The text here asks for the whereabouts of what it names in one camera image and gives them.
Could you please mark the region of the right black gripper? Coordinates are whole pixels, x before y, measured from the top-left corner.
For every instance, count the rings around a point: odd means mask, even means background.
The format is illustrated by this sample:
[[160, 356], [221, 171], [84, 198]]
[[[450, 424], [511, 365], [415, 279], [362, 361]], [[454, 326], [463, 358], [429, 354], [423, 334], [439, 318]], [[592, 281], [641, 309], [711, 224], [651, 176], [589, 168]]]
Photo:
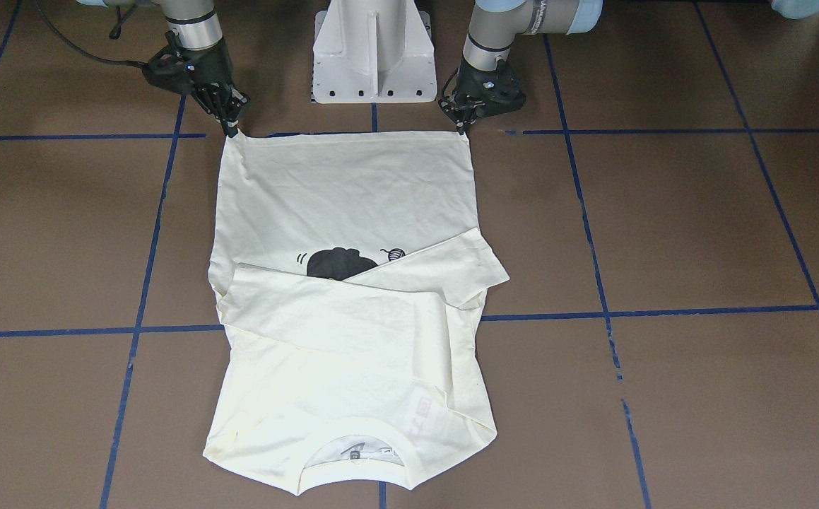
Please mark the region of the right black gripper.
[[147, 62], [143, 75], [155, 87], [192, 96], [204, 112], [225, 118], [226, 136], [237, 136], [249, 96], [232, 81], [232, 60], [224, 42], [208, 49], [164, 47]]

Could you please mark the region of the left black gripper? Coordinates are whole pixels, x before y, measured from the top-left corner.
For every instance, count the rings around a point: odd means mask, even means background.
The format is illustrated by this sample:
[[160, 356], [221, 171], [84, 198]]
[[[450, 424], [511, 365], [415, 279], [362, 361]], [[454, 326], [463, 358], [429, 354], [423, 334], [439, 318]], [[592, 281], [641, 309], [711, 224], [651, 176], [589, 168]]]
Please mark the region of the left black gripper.
[[480, 118], [516, 112], [526, 102], [515, 72], [504, 60], [497, 61], [492, 71], [462, 61], [451, 77], [456, 86], [450, 94], [442, 88], [439, 106], [461, 134], [467, 134]]

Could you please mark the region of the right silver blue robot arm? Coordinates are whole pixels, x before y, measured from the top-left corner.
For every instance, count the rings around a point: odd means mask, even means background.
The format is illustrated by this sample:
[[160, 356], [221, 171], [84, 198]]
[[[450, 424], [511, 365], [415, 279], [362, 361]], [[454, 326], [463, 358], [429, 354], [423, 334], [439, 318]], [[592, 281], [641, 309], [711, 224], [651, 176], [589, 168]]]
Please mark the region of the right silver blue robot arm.
[[232, 61], [215, 4], [212, 1], [89, 1], [89, 6], [112, 7], [117, 13], [113, 36], [140, 6], [159, 6], [167, 22], [166, 45], [146, 62], [109, 60], [78, 52], [102, 64], [131, 66], [152, 86], [190, 96], [221, 126], [228, 138], [237, 136], [249, 96], [232, 80]]

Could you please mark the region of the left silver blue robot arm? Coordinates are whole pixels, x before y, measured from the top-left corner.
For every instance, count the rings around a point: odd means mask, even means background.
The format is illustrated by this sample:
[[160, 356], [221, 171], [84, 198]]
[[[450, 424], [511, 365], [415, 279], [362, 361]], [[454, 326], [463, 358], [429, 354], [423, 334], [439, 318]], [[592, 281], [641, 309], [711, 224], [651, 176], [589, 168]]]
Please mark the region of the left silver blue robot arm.
[[[516, 112], [524, 94], [510, 91], [499, 107], [485, 100], [488, 83], [510, 71], [508, 55], [516, 37], [539, 33], [589, 33], [610, 42], [619, 36], [627, 62], [647, 51], [656, 27], [634, 16], [618, 25], [601, 17], [632, 7], [643, 14], [649, 1], [477, 1], [454, 72], [458, 87], [448, 100], [455, 112], [473, 118]], [[738, 124], [712, 132], [819, 133], [819, 37], [810, 36], [787, 49], [775, 33], [796, 32], [819, 23], [819, 1], [695, 1], [693, 26], [706, 39], [720, 65], [721, 77], [733, 93]]]

